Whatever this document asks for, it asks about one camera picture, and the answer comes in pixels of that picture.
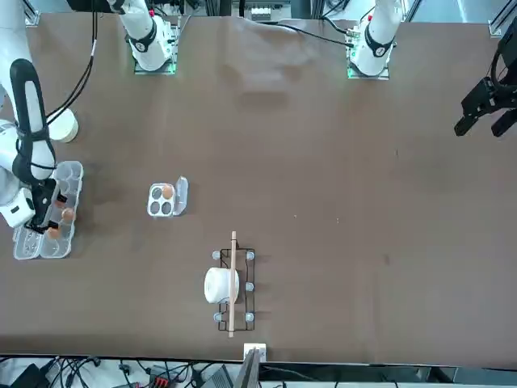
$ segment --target plastic container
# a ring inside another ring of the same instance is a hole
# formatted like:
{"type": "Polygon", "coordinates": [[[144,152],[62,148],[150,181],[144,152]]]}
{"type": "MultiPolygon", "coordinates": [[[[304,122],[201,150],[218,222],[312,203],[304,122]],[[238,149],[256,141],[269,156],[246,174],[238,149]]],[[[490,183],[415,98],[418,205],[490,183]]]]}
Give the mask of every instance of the plastic container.
{"type": "MultiPolygon", "coordinates": [[[[72,161],[60,162],[51,175],[59,183],[61,194],[67,197],[65,207],[73,209],[74,213],[77,213],[83,175],[82,164],[72,161]]],[[[49,238],[47,233],[38,234],[22,226],[15,229],[13,235],[15,259],[27,260],[37,257],[61,259],[70,253],[75,231],[75,218],[72,221],[61,219],[62,210],[54,206],[50,216],[50,219],[59,225],[61,231],[61,236],[57,239],[49,238]]]]}
{"type": "Polygon", "coordinates": [[[149,188],[147,213],[151,217],[176,217],[187,207],[188,180],[180,176],[176,187],[170,183],[153,183],[149,188]]]}

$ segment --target black wire rack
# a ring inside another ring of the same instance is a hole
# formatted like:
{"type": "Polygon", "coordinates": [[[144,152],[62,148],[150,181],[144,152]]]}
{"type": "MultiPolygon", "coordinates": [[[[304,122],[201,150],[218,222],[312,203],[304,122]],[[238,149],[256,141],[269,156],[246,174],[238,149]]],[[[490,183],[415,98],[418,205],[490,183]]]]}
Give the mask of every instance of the black wire rack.
{"type": "MultiPolygon", "coordinates": [[[[255,255],[255,249],[252,248],[242,248],[239,246],[237,242],[237,252],[244,252],[245,261],[246,261],[246,283],[253,283],[255,286],[255,257],[253,259],[247,259],[248,252],[252,252],[253,256],[255,255]]],[[[230,260],[230,255],[232,254],[231,249],[221,249],[221,258],[219,259],[219,267],[220,268],[229,268],[226,260],[230,260]]],[[[253,291],[247,291],[246,285],[243,287],[244,293],[244,303],[246,311],[242,315],[242,326],[238,327],[237,322],[235,322],[234,331],[251,331],[255,329],[255,289],[253,291]],[[253,321],[246,321],[246,314],[252,313],[254,316],[253,321]]],[[[219,313],[222,316],[222,320],[217,323],[217,329],[219,331],[228,331],[228,319],[229,319],[229,307],[227,303],[219,303],[219,313]]]]}

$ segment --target white bracket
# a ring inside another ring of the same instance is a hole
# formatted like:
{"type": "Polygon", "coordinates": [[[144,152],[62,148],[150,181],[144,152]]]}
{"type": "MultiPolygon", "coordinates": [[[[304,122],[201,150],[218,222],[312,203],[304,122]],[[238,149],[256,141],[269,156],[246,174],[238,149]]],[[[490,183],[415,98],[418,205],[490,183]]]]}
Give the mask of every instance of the white bracket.
{"type": "Polygon", "coordinates": [[[246,354],[248,354],[253,349],[258,349],[260,351],[260,362],[266,362],[266,344],[244,344],[244,354],[242,355],[242,359],[246,358],[246,354]]]}

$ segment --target black cable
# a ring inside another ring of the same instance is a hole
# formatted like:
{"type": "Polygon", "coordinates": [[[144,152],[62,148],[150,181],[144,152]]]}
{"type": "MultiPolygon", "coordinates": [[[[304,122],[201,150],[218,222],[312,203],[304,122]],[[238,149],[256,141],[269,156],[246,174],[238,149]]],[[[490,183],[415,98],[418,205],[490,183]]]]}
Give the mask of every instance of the black cable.
{"type": "Polygon", "coordinates": [[[364,18],[366,18],[366,16],[373,11],[373,9],[375,8],[375,6],[373,6],[372,8],[370,8],[368,11],[366,11],[366,14],[363,15],[363,17],[361,17],[361,19],[359,19],[359,21],[362,21],[364,18]]]}
{"type": "Polygon", "coordinates": [[[63,360],[63,362],[61,362],[61,369],[59,371],[59,382],[61,383],[61,388],[65,388],[65,386],[63,385],[63,370],[65,370],[65,368],[63,368],[64,365],[65,365],[65,360],[63,360]]]}
{"type": "Polygon", "coordinates": [[[59,107],[51,111],[47,115],[48,122],[47,124],[51,124],[57,117],[61,115],[62,112],[64,112],[67,108],[69,108],[72,103],[78,98],[78,96],[82,93],[84,90],[84,87],[86,83],[88,82],[88,79],[90,78],[91,69],[93,68],[94,64],[94,54],[95,54],[95,46],[97,44],[97,34],[99,30],[99,21],[98,21],[98,13],[95,10],[95,0],[91,0],[91,15],[92,15],[92,28],[91,28],[91,53],[90,53],[90,60],[88,61],[88,64],[86,65],[86,69],[82,76],[79,78],[78,83],[76,84],[75,88],[72,90],[72,93],[67,97],[64,103],[62,103],[59,107]]]}
{"type": "Polygon", "coordinates": [[[165,364],[165,371],[167,372],[167,380],[170,381],[170,372],[169,367],[167,366],[167,361],[163,361],[163,363],[165,364]]]}
{"type": "Polygon", "coordinates": [[[170,373],[170,372],[174,372],[175,370],[177,369],[181,369],[179,372],[176,373],[176,375],[174,376],[173,380],[177,379],[178,377],[180,377],[183,372],[185,372],[185,369],[187,370],[187,374],[185,375],[185,378],[182,380],[182,381],[176,381],[178,383],[181,383],[181,382],[185,382],[185,380],[187,379],[187,376],[188,376],[188,368],[189,367],[192,367],[193,365],[197,364],[197,362],[189,362],[187,364],[183,364],[183,365],[178,365],[172,369],[168,369],[168,370],[165,370],[163,372],[161,372],[160,374],[156,375],[156,377],[161,377],[163,376],[164,374],[166,373],[170,373]]]}
{"type": "Polygon", "coordinates": [[[158,14],[159,16],[167,16],[167,13],[163,10],[162,7],[154,6],[154,11],[156,11],[156,10],[160,11],[160,13],[158,14]]]}
{"type": "Polygon", "coordinates": [[[398,388],[398,383],[394,379],[389,380],[384,373],[380,373],[380,379],[383,382],[392,382],[393,384],[395,384],[395,388],[398,388]]]}
{"type": "Polygon", "coordinates": [[[344,2],[345,0],[338,0],[337,2],[334,2],[333,0],[325,0],[325,4],[329,8],[332,8],[333,6],[337,8],[338,6],[341,6],[344,2]]]}
{"type": "Polygon", "coordinates": [[[65,363],[65,361],[63,360],[63,362],[61,363],[60,365],[60,368],[59,368],[59,372],[57,372],[56,376],[54,376],[54,379],[52,380],[52,382],[50,383],[50,385],[48,386],[48,388],[52,388],[54,386],[54,384],[56,383],[57,379],[62,375],[63,373],[63,370],[67,367],[64,367],[63,368],[63,364],[65,363]]]}
{"type": "Polygon", "coordinates": [[[120,372],[122,372],[122,374],[124,375],[124,378],[126,379],[126,382],[128,383],[128,386],[132,386],[131,382],[129,382],[128,375],[126,374],[125,368],[121,368],[122,365],[124,365],[124,363],[122,362],[122,360],[120,360],[120,367],[119,367],[120,372]]]}
{"type": "Polygon", "coordinates": [[[504,70],[507,70],[508,68],[506,66],[504,66],[501,71],[499,72],[498,74],[498,80],[501,79],[501,74],[504,72],[504,70]]]}
{"type": "Polygon", "coordinates": [[[45,364],[43,367],[40,368],[41,377],[38,383],[35,385],[35,388],[39,388],[42,385],[45,385],[48,383],[47,380],[47,373],[52,369],[52,367],[57,363],[57,358],[52,359],[47,364],[45,364]]]}
{"type": "Polygon", "coordinates": [[[75,361],[75,368],[76,368],[76,370],[74,372],[78,375],[79,380],[81,381],[82,387],[83,388],[90,388],[88,386],[88,384],[86,384],[86,382],[83,380],[82,375],[81,375],[81,370],[80,370],[81,367],[83,367],[86,362],[88,362],[88,360],[84,360],[82,362],[75,361]]]}
{"type": "Polygon", "coordinates": [[[194,369],[194,366],[192,366],[192,376],[191,376],[191,380],[189,381],[188,384],[185,385],[184,388],[188,388],[189,386],[192,386],[193,388],[198,388],[197,386],[194,385],[194,372],[196,372],[197,374],[199,374],[201,377],[203,377],[203,372],[209,368],[210,366],[216,364],[215,362],[209,362],[208,364],[206,364],[203,368],[201,368],[201,370],[195,370],[194,369]]]}
{"type": "MultiPolygon", "coordinates": [[[[16,148],[16,152],[19,154],[19,156],[21,156],[22,158],[25,158],[25,159],[30,159],[26,154],[22,154],[22,150],[19,148],[19,138],[16,139],[16,142],[15,142],[15,148],[16,148]]],[[[57,169],[57,165],[54,165],[54,166],[43,166],[41,164],[38,164],[38,163],[34,163],[32,160],[29,160],[29,164],[33,167],[38,167],[42,170],[56,170],[57,169]]]]}
{"type": "Polygon", "coordinates": [[[316,378],[312,378],[312,377],[307,376],[307,375],[305,375],[303,373],[297,372],[296,370],[276,368],[274,366],[267,366],[267,365],[264,365],[263,368],[267,369],[267,370],[271,370],[271,371],[276,371],[276,372],[284,372],[284,373],[294,374],[294,375],[297,375],[298,377],[304,378],[305,380],[309,380],[310,382],[319,382],[319,380],[317,380],[316,378]]]}
{"type": "Polygon", "coordinates": [[[343,30],[342,28],[338,27],[338,26],[336,25],[336,23],[334,23],[332,20],[330,20],[330,19],[329,19],[329,18],[327,18],[326,16],[323,16],[323,18],[322,18],[322,19],[323,19],[323,21],[328,22],[328,24],[330,24],[330,26],[331,26],[334,30],[336,30],[337,32],[341,32],[341,33],[342,33],[342,34],[344,34],[344,35],[347,35],[347,34],[348,34],[348,31],[347,31],[347,30],[343,30]]]}
{"type": "Polygon", "coordinates": [[[328,16],[329,14],[331,14],[334,10],[338,9],[339,6],[343,5],[343,8],[341,9],[341,11],[344,11],[345,8],[347,8],[347,5],[348,3],[350,2],[350,0],[341,0],[340,2],[337,2],[334,6],[332,6],[323,16],[322,18],[324,19],[326,16],[328,16]]]}
{"type": "Polygon", "coordinates": [[[351,49],[354,48],[354,45],[352,43],[343,42],[341,40],[334,40],[334,39],[331,39],[331,38],[325,38],[324,36],[313,34],[312,32],[308,32],[306,30],[302,30],[301,28],[298,28],[298,27],[290,26],[289,24],[281,24],[281,23],[270,23],[270,24],[278,26],[278,27],[286,27],[286,28],[289,28],[289,29],[291,29],[293,31],[301,32],[302,34],[313,36],[314,38],[318,38],[318,39],[324,40],[326,42],[340,44],[342,46],[350,47],[351,49]]]}
{"type": "Polygon", "coordinates": [[[494,87],[496,89],[499,89],[500,91],[506,91],[509,93],[513,93],[514,91],[517,91],[516,85],[502,85],[498,77],[495,76],[495,71],[498,68],[498,62],[499,57],[501,56],[501,52],[499,49],[495,50],[494,58],[492,59],[492,65],[490,66],[490,77],[492,78],[492,83],[494,84],[494,87]]]}
{"type": "Polygon", "coordinates": [[[137,364],[142,368],[142,370],[146,373],[146,374],[151,374],[151,368],[145,368],[144,365],[142,365],[142,363],[137,360],[137,364]]]}
{"type": "Polygon", "coordinates": [[[194,11],[200,7],[200,3],[197,0],[187,0],[187,4],[191,6],[194,11]]]}
{"type": "Polygon", "coordinates": [[[175,379],[175,380],[177,380],[176,382],[178,382],[178,383],[185,382],[185,381],[187,380],[187,377],[188,377],[188,369],[189,369],[189,368],[194,369],[194,366],[193,366],[193,365],[194,365],[194,364],[191,364],[191,363],[189,362],[189,363],[187,364],[187,366],[185,366],[182,370],[180,370],[180,371],[178,372],[178,374],[176,374],[176,376],[174,376],[174,379],[175,379]],[[186,371],[186,373],[185,373],[185,377],[183,378],[183,380],[181,380],[181,379],[180,379],[180,377],[181,377],[181,375],[182,375],[182,373],[183,373],[184,371],[186,371]]]}

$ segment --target white cup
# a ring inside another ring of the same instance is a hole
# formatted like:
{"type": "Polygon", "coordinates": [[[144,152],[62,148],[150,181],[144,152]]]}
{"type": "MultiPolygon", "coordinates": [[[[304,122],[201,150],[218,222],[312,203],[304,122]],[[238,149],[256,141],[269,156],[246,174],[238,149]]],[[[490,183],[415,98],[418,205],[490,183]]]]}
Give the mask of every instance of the white cup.
{"type": "MultiPolygon", "coordinates": [[[[204,277],[204,297],[208,303],[229,303],[230,270],[210,268],[204,277]]],[[[239,275],[235,271],[235,301],[239,294],[239,275]]]]}

